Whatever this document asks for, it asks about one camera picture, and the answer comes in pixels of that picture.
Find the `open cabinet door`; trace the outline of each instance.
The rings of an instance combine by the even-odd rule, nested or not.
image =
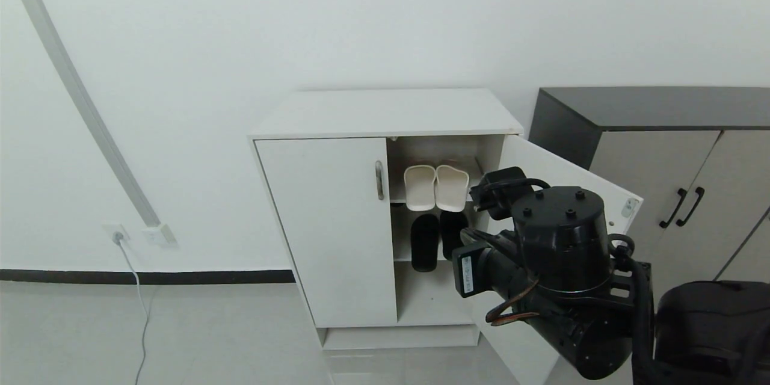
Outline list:
[[[596,174],[560,158],[517,135],[507,135],[498,168],[518,166],[527,177],[536,177],[552,186],[580,186],[599,194],[605,201],[605,218],[608,233],[625,233],[633,221],[642,198],[602,179]],[[495,221],[485,218],[487,224],[480,229],[496,234],[513,229],[508,218]],[[559,354],[527,324],[508,324],[491,327],[484,317],[493,306],[501,302],[500,295],[485,292],[470,298],[473,303],[473,321],[489,340],[493,349],[514,374],[520,385],[543,385]]]

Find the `gray cabinet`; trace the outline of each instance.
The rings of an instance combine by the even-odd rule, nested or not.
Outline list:
[[[770,283],[770,218],[765,218],[730,262],[720,279]]]
[[[742,257],[770,206],[770,89],[544,88],[529,138],[643,196],[628,235],[658,299]]]

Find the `cabinet top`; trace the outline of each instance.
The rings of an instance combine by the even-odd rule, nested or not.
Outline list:
[[[770,129],[765,87],[545,87],[551,97],[607,131]]]
[[[250,138],[522,133],[522,125],[487,89],[409,89],[297,92]]]

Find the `white floor tile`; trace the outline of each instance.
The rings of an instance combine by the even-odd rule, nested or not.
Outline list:
[[[140,384],[517,385],[477,347],[322,352],[292,284],[144,286]],[[0,283],[1,385],[133,383],[144,314],[134,286]],[[630,368],[597,384],[630,384]],[[583,380],[560,360],[547,385]]]

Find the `black baseboard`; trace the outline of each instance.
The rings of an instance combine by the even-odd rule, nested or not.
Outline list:
[[[295,283],[291,270],[206,271],[200,273],[138,273],[140,283],[168,286],[184,284]],[[137,284],[132,273],[91,271],[38,271],[0,269],[0,281],[65,284]]]

